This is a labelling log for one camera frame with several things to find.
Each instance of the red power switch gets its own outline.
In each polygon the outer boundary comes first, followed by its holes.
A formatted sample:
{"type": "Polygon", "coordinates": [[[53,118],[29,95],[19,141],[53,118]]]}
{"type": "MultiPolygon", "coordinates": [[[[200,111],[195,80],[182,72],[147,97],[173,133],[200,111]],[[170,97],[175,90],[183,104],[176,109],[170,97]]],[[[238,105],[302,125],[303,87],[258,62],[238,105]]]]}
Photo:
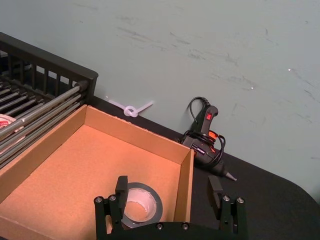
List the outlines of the red power switch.
{"type": "Polygon", "coordinates": [[[212,118],[212,113],[210,113],[210,112],[208,112],[207,114],[206,114],[206,117],[205,117],[207,120],[211,120],[211,118],[212,118]]]}

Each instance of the black plastic frame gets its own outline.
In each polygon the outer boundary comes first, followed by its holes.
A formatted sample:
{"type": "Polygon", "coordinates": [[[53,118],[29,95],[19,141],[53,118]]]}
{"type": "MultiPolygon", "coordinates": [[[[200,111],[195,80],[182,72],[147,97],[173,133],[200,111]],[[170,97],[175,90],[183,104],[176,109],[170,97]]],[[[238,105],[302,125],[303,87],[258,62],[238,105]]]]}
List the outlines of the black plastic frame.
{"type": "Polygon", "coordinates": [[[5,80],[12,84],[18,85],[19,87],[23,87],[28,91],[42,95],[47,99],[53,99],[62,93],[60,91],[61,77],[69,79],[69,84],[67,85],[68,89],[73,87],[73,82],[85,80],[89,83],[85,95],[85,103],[90,104],[95,92],[98,78],[97,72],[2,32],[0,32],[0,50],[8,54],[7,62],[9,74],[8,76],[2,76],[3,78],[6,78],[5,80]],[[20,64],[19,77],[14,75],[14,63],[20,64]],[[32,68],[28,73],[24,71],[24,66],[26,63],[32,65],[32,68]],[[43,68],[44,73],[36,71],[37,66],[43,68]],[[56,79],[48,76],[49,71],[56,74],[56,79]],[[31,84],[25,83],[26,74],[29,74],[31,78],[31,84]],[[48,93],[48,81],[55,82],[54,94],[48,93]],[[37,87],[37,82],[40,82],[40,88],[37,87]]]}

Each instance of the glue gun nozzle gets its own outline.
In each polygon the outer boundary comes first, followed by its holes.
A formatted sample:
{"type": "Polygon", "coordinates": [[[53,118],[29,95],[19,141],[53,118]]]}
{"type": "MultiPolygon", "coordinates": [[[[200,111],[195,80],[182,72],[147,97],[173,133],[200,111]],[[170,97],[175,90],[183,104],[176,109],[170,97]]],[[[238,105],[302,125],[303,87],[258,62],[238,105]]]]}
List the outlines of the glue gun nozzle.
{"type": "Polygon", "coordinates": [[[225,177],[228,178],[228,179],[231,179],[231,180],[233,180],[233,181],[237,181],[237,179],[236,179],[234,176],[232,176],[229,172],[227,172],[227,173],[225,174],[225,177]]]}

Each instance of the dish rack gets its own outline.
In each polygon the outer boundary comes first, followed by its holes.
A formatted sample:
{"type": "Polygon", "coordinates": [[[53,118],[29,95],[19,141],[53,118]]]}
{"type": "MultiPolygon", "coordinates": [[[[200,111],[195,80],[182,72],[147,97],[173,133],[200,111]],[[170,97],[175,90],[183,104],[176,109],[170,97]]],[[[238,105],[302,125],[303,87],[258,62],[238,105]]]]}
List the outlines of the dish rack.
{"type": "Polygon", "coordinates": [[[0,169],[84,103],[98,74],[0,32],[0,169]]]}

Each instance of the screw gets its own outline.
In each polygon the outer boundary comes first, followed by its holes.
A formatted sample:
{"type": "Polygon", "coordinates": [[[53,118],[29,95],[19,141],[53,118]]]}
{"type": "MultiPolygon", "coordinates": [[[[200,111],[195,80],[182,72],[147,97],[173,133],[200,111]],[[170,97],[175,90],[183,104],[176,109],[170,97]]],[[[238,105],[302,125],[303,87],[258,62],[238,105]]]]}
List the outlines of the screw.
{"type": "Polygon", "coordinates": [[[115,195],[112,195],[111,197],[109,197],[109,200],[110,200],[110,201],[116,200],[116,196],[115,196],[115,195]]]}
{"type": "Polygon", "coordinates": [[[189,229],[189,225],[187,223],[182,223],[181,225],[183,230],[188,230],[189,229]]]}
{"type": "Polygon", "coordinates": [[[226,202],[230,201],[230,197],[228,197],[227,195],[224,195],[222,199],[225,200],[226,202]]]}
{"type": "Polygon", "coordinates": [[[245,202],[245,200],[243,200],[241,197],[238,197],[236,201],[240,204],[243,204],[245,202]]]}
{"type": "Polygon", "coordinates": [[[98,197],[95,199],[95,202],[96,202],[96,203],[101,203],[102,200],[103,200],[102,197],[99,197],[99,196],[98,196],[98,197]]]}
{"type": "Polygon", "coordinates": [[[164,228],[163,224],[162,223],[157,223],[156,226],[155,226],[158,230],[161,230],[164,228]]]}

